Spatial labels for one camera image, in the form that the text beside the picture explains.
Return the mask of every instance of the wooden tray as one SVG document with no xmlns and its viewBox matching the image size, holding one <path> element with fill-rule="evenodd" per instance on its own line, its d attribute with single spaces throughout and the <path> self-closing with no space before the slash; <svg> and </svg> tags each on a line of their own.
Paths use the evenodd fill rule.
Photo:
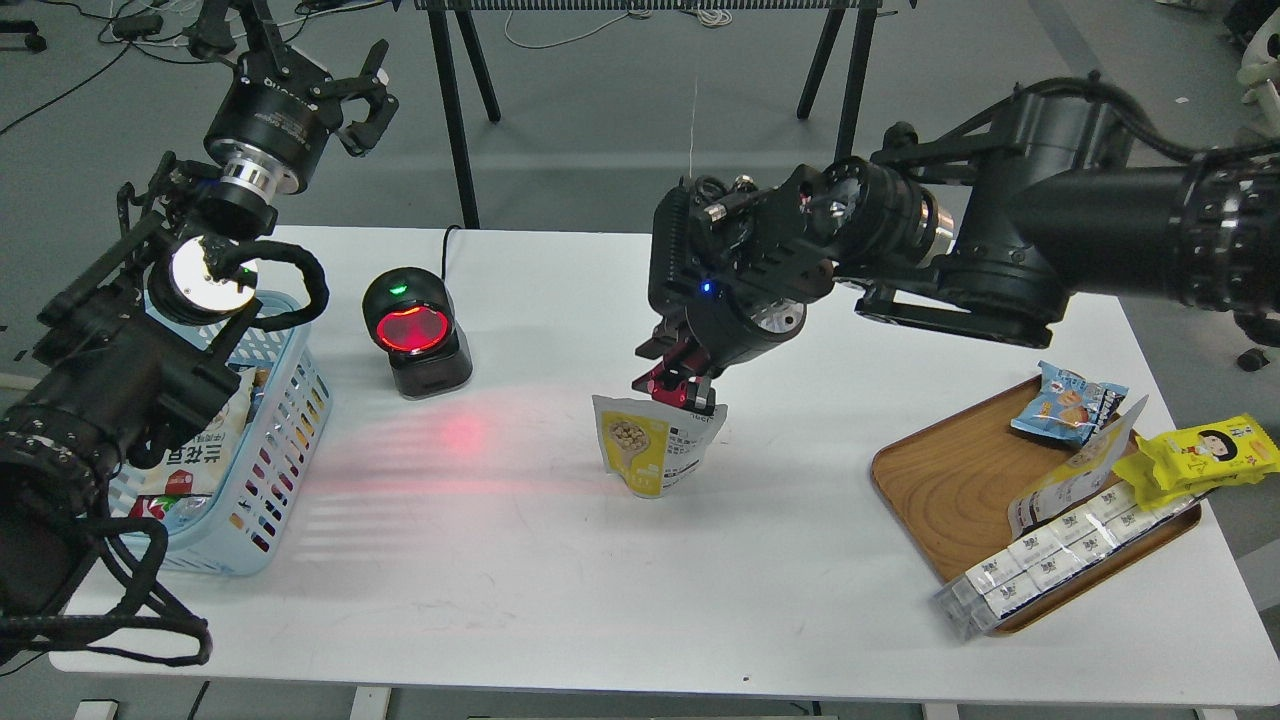
<svg viewBox="0 0 1280 720">
<path fill-rule="evenodd" d="M 1015 430 L 1009 421 L 1039 393 L 1039 378 L 1014 386 L 881 450 L 872 480 L 943 582 L 1012 542 L 1009 503 L 1073 451 Z M 1130 452 L 1137 452 L 1133 438 Z M 1106 486 L 1120 482 L 1111 475 Z M 1012 633 L 1185 533 L 1199 505 L 1041 596 L 996 628 Z"/>
</svg>

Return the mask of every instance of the blue snack packet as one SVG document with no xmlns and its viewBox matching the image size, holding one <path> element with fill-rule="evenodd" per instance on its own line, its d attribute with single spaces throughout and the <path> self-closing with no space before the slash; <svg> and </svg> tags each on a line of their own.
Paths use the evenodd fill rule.
<svg viewBox="0 0 1280 720">
<path fill-rule="evenodd" d="M 1111 419 L 1129 388 L 1091 383 L 1041 360 L 1041 392 L 1010 425 L 1032 434 L 1082 447 Z"/>
</svg>

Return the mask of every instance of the white table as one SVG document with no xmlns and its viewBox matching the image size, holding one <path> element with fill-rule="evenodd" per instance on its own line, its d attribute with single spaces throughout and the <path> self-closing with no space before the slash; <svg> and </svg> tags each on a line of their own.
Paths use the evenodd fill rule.
<svg viewBox="0 0 1280 720">
<path fill-rule="evenodd" d="M 648 236 L 468 231 L 448 286 L 475 359 L 465 388 L 402 400 L 358 304 L 439 231 L 280 228 L 333 288 L 310 346 L 337 405 L 273 565 L 169 573 L 210 620 L 186 670 L 60 653 L 63 670 L 360 684 L 728 693 L 819 700 L 1280 702 L 1280 661 L 1212 512 L 1027 630 L 957 642 L 940 582 L 872 486 L 874 452 L 1048 359 L 1151 393 L 1119 304 L 1076 297 L 1047 351 L 873 323 L 855 293 L 717 382 L 728 421 L 657 501 L 603 471 L 591 393 L 634 397 L 657 322 Z M 268 278 L 264 287 L 297 283 Z M 101 570 L 70 611 L 104 610 Z M 151 650 L 168 646 L 147 641 Z"/>
</svg>

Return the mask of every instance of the gray floor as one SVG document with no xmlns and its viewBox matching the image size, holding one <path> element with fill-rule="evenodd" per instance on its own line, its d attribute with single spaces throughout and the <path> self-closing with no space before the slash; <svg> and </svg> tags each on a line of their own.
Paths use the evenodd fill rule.
<svg viewBox="0 0 1280 720">
<path fill-rule="evenodd" d="M 108 12 L 106 0 L 84 0 Z M 184 1 L 174 1 L 179 8 Z M 278 202 L 280 222 L 314 225 L 443 227 L 458 222 L 448 141 L 425 17 L 389 6 L 310 23 L 298 45 L 342 74 L 376 37 L 392 41 L 387 69 L 403 110 L 378 150 L 351 160 L 335 147 L 311 190 Z M 1165 135 L 1184 143 L 1230 143 L 1253 119 L 1233 76 L 1239 55 L 1207 15 L 1151 0 L 925 0 L 879 22 L 855 151 L 878 146 L 884 127 L 910 119 L 937 135 L 1007 94 L 1016 82 L 1101 69 L 1133 92 Z M 279 19 L 292 3 L 275 1 Z M 69 8 L 27 3 L 0 19 L 38 20 L 50 50 L 0 54 L 0 123 L 70 87 L 114 56 L 99 24 Z M 525 13 L 512 33 L 547 42 L 595 27 L 611 13 Z M 462 78 L 480 215 L 489 228 L 648 232 L 653 206 L 692 164 L 695 173 L 785 178 L 797 163 L 829 160 L 852 22 L 836 45 L 808 122 L 794 117 L 820 13 L 739 13 L 727 28 L 700 28 L 666 13 L 625 20 L 561 49 L 527 51 L 503 38 L 504 14 L 476 23 L 504 118 L 484 122 Z M 168 20 L 166 28 L 179 27 Z M 458 51 L 460 68 L 465 56 Z M 175 59 L 182 54 L 168 53 Z M 37 375 L 13 357 L 40 336 L 32 320 L 113 238 L 120 182 L 145 182 L 164 150 L 200 159 L 200 140 L 228 85 L 221 67 L 165 65 L 129 53 L 83 90 L 0 137 L 0 373 Z M 1135 164 L 1155 161 L 1135 152 Z M 942 197 L 954 209 L 965 196 Z M 1165 301 L 1125 304 L 1175 421 L 1253 413 L 1280 429 L 1276 365 L 1234 368 L 1251 347 L 1228 318 Z M 850 332 L 858 332 L 851 320 Z M 0 395 L 0 404 L 14 400 Z M 1236 556 L 1280 537 L 1280 483 L 1222 492 L 1215 510 Z M 1275 637 L 1280 612 L 1265 614 Z M 70 717 L 81 698 L 122 701 L 122 717 L 182 716 L 198 680 L 60 674 L 40 660 L 0 679 L 0 716 Z M 353 688 L 214 682 L 200 717 L 346 717 Z M 803 715 L 799 706 L 731 698 L 561 696 L 402 689 L 392 717 Z M 918 717 L 913 705 L 837 705 L 845 717 Z M 965 707 L 966 719 L 1190 717 L 1185 710 Z M 1242 714 L 1280 717 L 1275 710 Z"/>
</svg>

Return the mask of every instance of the cartoon face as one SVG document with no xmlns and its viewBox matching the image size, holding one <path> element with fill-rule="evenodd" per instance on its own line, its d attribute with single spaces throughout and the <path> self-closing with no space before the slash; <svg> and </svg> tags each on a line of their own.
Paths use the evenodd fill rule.
<svg viewBox="0 0 1280 720">
<path fill-rule="evenodd" d="M 1199 437 L 1201 442 L 1196 446 L 1197 455 L 1212 455 L 1221 462 L 1235 459 L 1235 441 L 1226 434 L 1219 430 L 1201 430 Z"/>
<path fill-rule="evenodd" d="M 1230 452 L 1230 450 L 1228 450 L 1226 447 L 1226 443 L 1222 442 L 1222 438 L 1219 437 L 1207 436 L 1201 441 L 1201 445 L 1203 445 L 1204 450 L 1207 450 L 1210 455 L 1212 455 L 1213 457 L 1221 457 L 1228 452 Z"/>
</svg>

